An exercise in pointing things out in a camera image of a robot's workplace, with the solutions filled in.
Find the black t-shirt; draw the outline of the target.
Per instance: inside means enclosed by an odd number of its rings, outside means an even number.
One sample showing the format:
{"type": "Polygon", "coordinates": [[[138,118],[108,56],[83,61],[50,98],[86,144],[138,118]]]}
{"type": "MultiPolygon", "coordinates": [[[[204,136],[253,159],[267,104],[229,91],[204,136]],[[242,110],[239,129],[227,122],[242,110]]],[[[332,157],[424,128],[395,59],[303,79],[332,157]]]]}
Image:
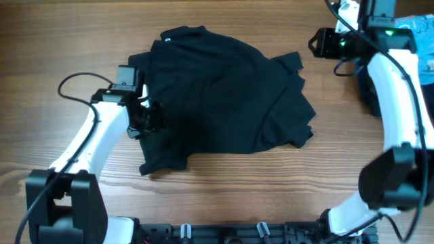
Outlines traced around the black t-shirt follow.
{"type": "Polygon", "coordinates": [[[300,148],[313,135],[298,52],[267,58],[203,26],[181,26],[128,63],[144,73],[150,99],[165,115],[165,127],[140,140],[144,176],[184,170],[195,153],[300,148]]]}

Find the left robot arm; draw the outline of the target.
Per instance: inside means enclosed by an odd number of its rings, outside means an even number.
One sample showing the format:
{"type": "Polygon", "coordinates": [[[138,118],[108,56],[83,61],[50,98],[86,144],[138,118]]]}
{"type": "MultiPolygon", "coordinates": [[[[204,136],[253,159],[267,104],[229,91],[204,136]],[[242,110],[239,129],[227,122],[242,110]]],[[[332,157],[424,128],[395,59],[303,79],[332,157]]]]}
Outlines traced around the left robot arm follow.
{"type": "Polygon", "coordinates": [[[137,218],[109,216],[98,179],[123,133],[135,140],[165,127],[165,115],[151,102],[144,73],[119,66],[115,82],[84,101],[89,113],[62,155],[48,169],[26,179],[27,212],[15,242],[28,229],[31,243],[141,243],[137,218]]]}

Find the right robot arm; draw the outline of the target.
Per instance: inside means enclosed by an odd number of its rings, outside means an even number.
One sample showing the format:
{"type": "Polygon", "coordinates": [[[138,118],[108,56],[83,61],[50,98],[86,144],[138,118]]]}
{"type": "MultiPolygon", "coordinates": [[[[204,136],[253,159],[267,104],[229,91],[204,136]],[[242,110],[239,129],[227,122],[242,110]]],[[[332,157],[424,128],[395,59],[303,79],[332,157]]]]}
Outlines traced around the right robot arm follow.
{"type": "Polygon", "coordinates": [[[414,212],[412,234],[433,201],[433,126],[413,32],[396,27],[394,1],[327,1],[326,6],[336,27],[319,29],[309,49],[318,58],[362,62],[378,100],[384,147],[362,169],[357,192],[323,213],[317,236],[336,243],[408,210],[414,212]]]}

